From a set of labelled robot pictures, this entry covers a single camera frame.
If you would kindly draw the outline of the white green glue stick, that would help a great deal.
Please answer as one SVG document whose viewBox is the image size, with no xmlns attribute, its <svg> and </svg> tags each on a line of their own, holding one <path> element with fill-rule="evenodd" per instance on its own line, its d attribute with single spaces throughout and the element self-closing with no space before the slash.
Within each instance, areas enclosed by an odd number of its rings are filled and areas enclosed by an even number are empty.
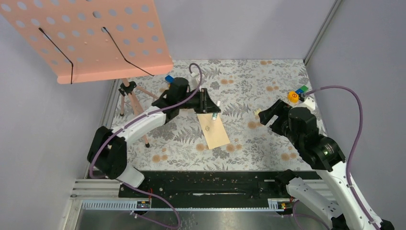
<svg viewBox="0 0 406 230">
<path fill-rule="evenodd" d="M 212 114 L 212 120 L 215 121 L 218 117 L 218 113 L 221 112 L 220 109 L 220 105 L 221 105 L 221 101 L 216 101 L 216 106 L 218 107 L 218 109 Z"/>
</svg>

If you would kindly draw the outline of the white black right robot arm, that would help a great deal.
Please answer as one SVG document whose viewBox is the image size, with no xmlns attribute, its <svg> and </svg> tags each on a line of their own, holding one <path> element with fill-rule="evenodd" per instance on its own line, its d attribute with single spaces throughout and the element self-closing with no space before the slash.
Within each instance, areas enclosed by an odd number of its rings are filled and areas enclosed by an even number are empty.
<svg viewBox="0 0 406 230">
<path fill-rule="evenodd" d="M 278 100 L 267 110 L 259 112 L 259 118 L 261 124 L 266 125 L 277 117 L 270 125 L 271 131 L 292 143 L 300 157 L 330 189 L 335 203 L 308 186 L 292 170 L 277 175 L 275 193 L 298 199 L 332 230 L 394 229 L 390 221 L 373 211 L 351 175 L 347 174 L 348 162 L 337 142 L 319 133 L 317 118 L 312 113 L 315 108 L 312 98 L 296 106 Z"/>
</svg>

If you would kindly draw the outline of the cream envelope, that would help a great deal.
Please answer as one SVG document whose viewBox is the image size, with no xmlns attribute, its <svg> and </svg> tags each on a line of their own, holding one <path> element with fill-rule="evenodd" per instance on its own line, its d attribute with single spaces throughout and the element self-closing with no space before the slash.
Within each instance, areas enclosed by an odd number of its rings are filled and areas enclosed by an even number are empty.
<svg viewBox="0 0 406 230">
<path fill-rule="evenodd" d="M 212 114 L 198 114 L 197 117 L 208 149 L 211 150 L 230 144 L 230 140 L 226 133 L 220 114 L 217 115 L 216 120 L 212 119 Z"/>
</svg>

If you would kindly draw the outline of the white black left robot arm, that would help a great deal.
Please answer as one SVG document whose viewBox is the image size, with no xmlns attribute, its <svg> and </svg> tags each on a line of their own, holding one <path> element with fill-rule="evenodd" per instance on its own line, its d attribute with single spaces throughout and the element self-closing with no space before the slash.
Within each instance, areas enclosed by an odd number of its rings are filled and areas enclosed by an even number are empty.
<svg viewBox="0 0 406 230">
<path fill-rule="evenodd" d="M 189 86 L 187 79 L 175 78 L 145 112 L 116 129 L 98 128 L 87 156 L 91 168 L 97 168 L 109 179 L 129 185 L 137 197 L 146 195 L 149 185 L 144 181 L 145 176 L 127 162 L 127 147 L 171 121 L 181 109 L 192 109 L 196 114 L 221 112 L 206 88 L 196 86 L 191 90 Z"/>
</svg>

